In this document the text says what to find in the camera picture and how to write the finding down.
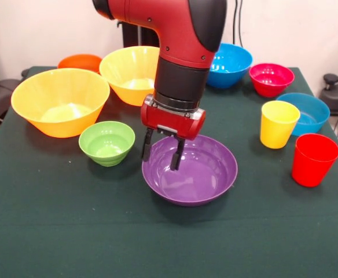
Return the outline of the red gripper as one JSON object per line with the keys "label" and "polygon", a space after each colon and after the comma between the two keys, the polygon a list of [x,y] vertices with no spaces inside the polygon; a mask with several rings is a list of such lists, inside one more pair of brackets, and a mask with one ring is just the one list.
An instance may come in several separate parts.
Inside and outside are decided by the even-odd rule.
{"label": "red gripper", "polygon": [[143,104],[141,107],[141,121],[147,129],[142,148],[142,160],[147,162],[150,158],[153,130],[166,129],[178,136],[175,136],[178,145],[170,164],[172,171],[178,170],[185,146],[185,139],[194,140],[199,134],[205,119],[206,112],[201,108],[194,113],[190,113],[190,116],[187,117],[184,114],[167,111],[161,107]]}

